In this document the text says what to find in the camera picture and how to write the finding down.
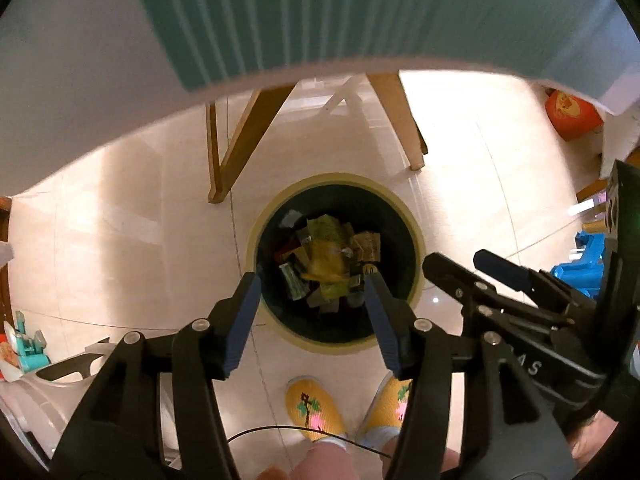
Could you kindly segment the grey plastic lidded bin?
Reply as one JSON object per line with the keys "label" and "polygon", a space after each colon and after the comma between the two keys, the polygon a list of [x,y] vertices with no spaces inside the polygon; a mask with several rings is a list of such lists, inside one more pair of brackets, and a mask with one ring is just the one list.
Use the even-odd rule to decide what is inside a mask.
{"label": "grey plastic lidded bin", "polygon": [[102,340],[15,382],[2,382],[1,415],[40,465],[50,462],[74,411],[115,348]]}

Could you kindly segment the right yellow embroidered slipper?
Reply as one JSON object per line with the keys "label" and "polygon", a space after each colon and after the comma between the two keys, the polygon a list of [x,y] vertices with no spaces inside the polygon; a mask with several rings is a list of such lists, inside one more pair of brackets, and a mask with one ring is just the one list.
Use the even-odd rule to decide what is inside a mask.
{"label": "right yellow embroidered slipper", "polygon": [[382,451],[388,442],[396,439],[404,422],[410,390],[410,380],[398,380],[388,373],[367,409],[356,433],[356,441],[367,448]]}

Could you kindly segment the teal white bottle pack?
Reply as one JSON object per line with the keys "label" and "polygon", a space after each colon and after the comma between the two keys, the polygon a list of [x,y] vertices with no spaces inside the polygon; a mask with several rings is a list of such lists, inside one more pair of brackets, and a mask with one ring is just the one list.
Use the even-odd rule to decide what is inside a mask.
{"label": "teal white bottle pack", "polygon": [[15,327],[12,336],[12,348],[17,354],[18,365],[24,373],[39,370],[51,364],[50,359],[44,353],[47,347],[46,338],[41,330],[36,330],[34,336],[26,333],[24,314],[16,311],[14,316]]}

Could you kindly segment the blue plastic stool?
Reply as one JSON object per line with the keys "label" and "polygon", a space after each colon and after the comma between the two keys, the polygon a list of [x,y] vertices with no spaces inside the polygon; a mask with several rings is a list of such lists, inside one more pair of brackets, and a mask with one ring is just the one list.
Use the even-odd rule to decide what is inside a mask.
{"label": "blue plastic stool", "polygon": [[585,296],[597,299],[604,273],[605,236],[582,231],[575,235],[574,242],[570,262],[557,264],[551,269],[551,274]]}

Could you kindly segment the yellow rimmed black trash bin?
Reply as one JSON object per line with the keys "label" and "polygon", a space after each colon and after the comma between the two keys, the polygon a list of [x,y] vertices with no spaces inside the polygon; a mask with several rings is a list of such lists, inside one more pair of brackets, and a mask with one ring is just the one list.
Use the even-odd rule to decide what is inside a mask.
{"label": "yellow rimmed black trash bin", "polygon": [[[328,214],[348,245],[312,249],[307,221]],[[290,344],[349,354],[375,343],[364,292],[382,274],[392,296],[419,302],[425,255],[416,218],[400,197],[356,174],[319,174],[284,188],[262,211],[247,243],[246,267],[262,280],[259,312]]]}

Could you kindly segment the yellow embroidered slipper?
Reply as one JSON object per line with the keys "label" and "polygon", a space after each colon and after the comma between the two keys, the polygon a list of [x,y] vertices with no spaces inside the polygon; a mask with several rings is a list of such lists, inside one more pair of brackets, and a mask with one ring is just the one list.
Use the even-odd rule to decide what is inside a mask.
{"label": "yellow embroidered slipper", "polygon": [[345,437],[346,427],[332,396],[310,376],[292,379],[285,388],[285,409],[288,417],[310,442]]}
{"label": "yellow embroidered slipper", "polygon": [[356,441],[367,448],[382,451],[388,442],[396,439],[404,422],[410,390],[410,380],[398,380],[388,373],[367,409],[356,433]]}

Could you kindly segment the green yellow packet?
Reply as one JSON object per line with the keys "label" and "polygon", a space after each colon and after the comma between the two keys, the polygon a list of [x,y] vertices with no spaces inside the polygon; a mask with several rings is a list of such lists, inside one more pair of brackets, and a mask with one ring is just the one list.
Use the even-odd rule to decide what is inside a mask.
{"label": "green yellow packet", "polygon": [[341,223],[328,214],[307,221],[312,249],[335,249],[338,252],[348,245],[348,238]]}

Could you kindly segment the white patterned tablecloth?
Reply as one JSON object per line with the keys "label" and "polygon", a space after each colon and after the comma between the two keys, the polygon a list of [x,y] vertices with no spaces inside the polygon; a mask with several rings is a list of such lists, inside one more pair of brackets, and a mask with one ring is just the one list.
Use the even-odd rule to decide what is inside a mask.
{"label": "white patterned tablecloth", "polygon": [[141,0],[11,0],[1,17],[1,191],[21,193],[95,148],[209,100],[322,75],[482,70],[555,84],[612,114],[634,86],[587,96],[550,80],[448,58],[346,58],[184,88]]}

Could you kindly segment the teal table runner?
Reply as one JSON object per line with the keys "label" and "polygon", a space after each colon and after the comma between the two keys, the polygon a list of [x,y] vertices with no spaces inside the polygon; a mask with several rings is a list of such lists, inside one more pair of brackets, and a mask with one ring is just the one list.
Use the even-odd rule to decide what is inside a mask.
{"label": "teal table runner", "polygon": [[615,0],[141,0],[184,88],[346,58],[448,58],[596,99],[639,79]]}

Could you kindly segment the left yellow embroidered slipper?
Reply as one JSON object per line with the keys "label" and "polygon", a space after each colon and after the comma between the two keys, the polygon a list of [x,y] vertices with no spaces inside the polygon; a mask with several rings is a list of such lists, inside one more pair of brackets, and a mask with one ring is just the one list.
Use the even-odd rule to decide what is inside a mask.
{"label": "left yellow embroidered slipper", "polygon": [[310,376],[292,379],[285,388],[285,409],[288,417],[310,442],[345,437],[346,427],[332,396]]}

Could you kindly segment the red plastic bucket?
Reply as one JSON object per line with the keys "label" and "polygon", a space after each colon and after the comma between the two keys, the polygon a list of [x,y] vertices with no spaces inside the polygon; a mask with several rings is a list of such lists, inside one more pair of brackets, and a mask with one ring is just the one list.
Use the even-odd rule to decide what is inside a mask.
{"label": "red plastic bucket", "polygon": [[578,140],[603,126],[603,118],[591,103],[561,90],[553,90],[544,109],[556,133],[565,142]]}

